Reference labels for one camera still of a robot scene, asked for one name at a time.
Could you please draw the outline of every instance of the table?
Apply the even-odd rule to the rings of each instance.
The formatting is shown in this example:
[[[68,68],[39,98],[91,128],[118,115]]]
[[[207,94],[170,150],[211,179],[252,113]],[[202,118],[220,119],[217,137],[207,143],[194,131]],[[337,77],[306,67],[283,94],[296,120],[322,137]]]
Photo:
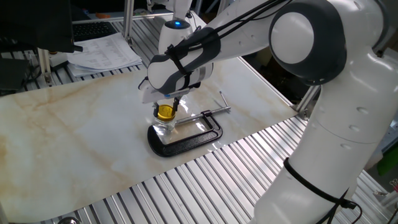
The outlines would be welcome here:
[[[155,54],[156,34],[159,36],[160,31],[159,20],[151,18],[133,22],[137,43],[133,49],[143,58],[144,65]],[[112,20],[112,23],[121,30],[120,20]],[[143,67],[100,73],[83,79],[138,69]],[[52,75],[58,85],[77,82],[67,71]],[[39,81],[31,88],[40,86]],[[42,223],[57,223],[68,216],[77,217],[83,223],[247,223],[256,200],[277,175],[281,161],[294,150],[306,124],[298,117],[286,119],[122,192]],[[372,196],[375,190],[383,191],[383,188],[363,172],[354,195],[354,200],[364,208],[362,223],[385,223],[392,215],[377,204]],[[333,223],[348,223],[356,215],[357,210],[343,210]]]

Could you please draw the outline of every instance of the glass jar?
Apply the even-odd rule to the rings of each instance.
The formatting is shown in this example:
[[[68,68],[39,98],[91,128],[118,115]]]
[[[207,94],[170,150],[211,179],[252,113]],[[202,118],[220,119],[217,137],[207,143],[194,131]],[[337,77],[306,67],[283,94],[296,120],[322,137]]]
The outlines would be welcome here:
[[[171,134],[175,126],[175,112],[169,105],[160,105],[157,118],[152,123],[158,136],[165,136]]]

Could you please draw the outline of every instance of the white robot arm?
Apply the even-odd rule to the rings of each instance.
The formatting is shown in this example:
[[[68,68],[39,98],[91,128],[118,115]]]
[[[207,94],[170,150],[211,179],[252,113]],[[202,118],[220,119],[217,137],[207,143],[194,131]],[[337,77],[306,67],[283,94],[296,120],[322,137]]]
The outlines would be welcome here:
[[[187,94],[211,75],[212,62],[269,45],[281,66],[322,90],[251,223],[321,223],[335,203],[315,192],[348,198],[398,109],[398,71],[372,50],[385,35],[385,18],[374,0],[236,1],[156,55],[139,89],[145,102]],[[168,26],[181,25],[173,22]]]

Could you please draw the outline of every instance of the wire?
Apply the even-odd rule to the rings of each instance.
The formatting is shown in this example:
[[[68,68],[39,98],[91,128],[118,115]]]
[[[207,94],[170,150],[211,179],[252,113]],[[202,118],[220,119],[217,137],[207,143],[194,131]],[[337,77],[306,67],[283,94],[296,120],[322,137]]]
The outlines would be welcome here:
[[[192,18],[193,18],[193,22],[195,23],[195,29],[198,28],[197,20],[195,19],[195,16],[193,16],[193,14],[192,14],[191,11],[189,11],[189,14],[190,14],[190,15],[192,16]]]
[[[392,222],[392,220],[393,220],[393,219],[394,219],[394,217],[397,215],[397,213],[398,213],[398,207],[396,208],[396,210],[395,210],[394,214],[392,214],[392,216],[391,216],[391,218],[390,218],[390,220],[388,221],[388,223],[387,223],[387,224],[390,224],[390,223]]]
[[[235,24],[237,22],[240,22],[238,25],[236,25],[235,27],[233,27],[232,29],[228,30],[227,32],[225,32],[224,34],[220,35],[218,37],[218,40],[222,39],[223,37],[226,37],[227,35],[229,35],[230,33],[234,32],[235,30],[237,30],[238,28],[242,27],[243,25],[247,24],[248,22],[252,21],[253,19],[255,20],[259,20],[259,19],[263,19],[266,17],[269,17],[273,14],[275,14],[276,12],[278,12],[280,9],[282,9],[284,6],[286,6],[288,3],[290,3],[292,0],[289,0],[287,4],[283,5],[280,9],[276,10],[276,12],[273,12],[272,14],[269,14],[265,17],[262,18],[256,18],[257,16],[261,15],[262,13],[266,12],[268,9],[284,2],[286,0],[270,0],[267,2],[264,2],[262,4],[260,4],[259,6],[255,7],[254,9],[249,10],[248,12],[245,12],[244,14],[238,16],[237,18],[233,19],[232,21],[227,22],[226,24],[217,27],[215,30],[213,30],[212,33],[217,33],[220,32],[222,30],[224,30],[225,28],[231,26],[232,24]],[[201,41],[205,40],[208,36],[203,37],[201,39],[198,39],[195,43],[192,43],[188,46],[179,46],[179,47],[174,47],[173,51],[175,53],[178,52],[191,52],[194,50],[198,50],[198,49],[202,49],[203,46],[205,44],[207,44],[206,42],[201,43]]]
[[[238,25],[234,26],[232,29],[230,29],[229,31],[225,32],[224,34],[220,35],[220,39],[226,37],[227,35],[229,35],[230,33],[236,31],[237,29],[239,29],[240,27],[242,27],[243,25],[247,24],[248,22],[252,21],[254,18],[256,18],[257,16],[261,15],[262,13],[264,13],[265,11],[267,11],[268,9],[284,2],[285,0],[276,0],[272,3],[270,3],[268,6],[265,6],[264,8],[262,8],[260,11],[256,12],[254,15],[250,16],[249,18],[245,19],[244,21],[242,21],[241,23],[239,23]]]
[[[288,5],[289,3],[291,3],[292,1],[293,1],[293,0],[289,0],[286,4],[284,4],[280,9],[276,10],[275,12],[273,12],[273,13],[271,13],[271,14],[269,14],[269,15],[260,17],[260,18],[252,19],[252,21],[257,21],[257,20],[260,20],[260,19],[265,19],[265,18],[267,18],[267,17],[270,17],[270,16],[276,14],[277,12],[279,12],[279,10],[281,10],[283,7],[285,7],[286,5]]]
[[[356,202],[351,201],[351,203],[355,204],[359,208],[358,217],[351,223],[351,224],[354,224],[354,223],[358,222],[358,220],[361,218],[361,216],[362,216],[362,208]]]

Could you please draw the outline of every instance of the paper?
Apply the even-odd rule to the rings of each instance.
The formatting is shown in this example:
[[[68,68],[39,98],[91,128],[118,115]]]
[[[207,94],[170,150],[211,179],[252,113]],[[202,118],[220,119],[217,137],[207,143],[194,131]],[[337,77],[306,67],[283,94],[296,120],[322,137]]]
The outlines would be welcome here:
[[[83,52],[68,53],[68,68],[74,76],[89,75],[142,63],[121,33],[93,40],[76,42]]]
[[[129,64],[129,65],[121,66],[119,68],[126,68],[126,67],[139,65],[139,64],[141,64],[141,62],[132,63],[132,64]],[[97,73],[101,73],[101,72],[107,72],[107,71],[110,70],[110,69],[85,68],[85,67],[81,67],[79,65],[74,65],[74,64],[71,64],[71,63],[69,63],[67,67],[69,69],[69,72],[72,73],[74,77],[82,77],[82,76],[85,76],[85,75],[93,75],[93,74],[97,74]]]

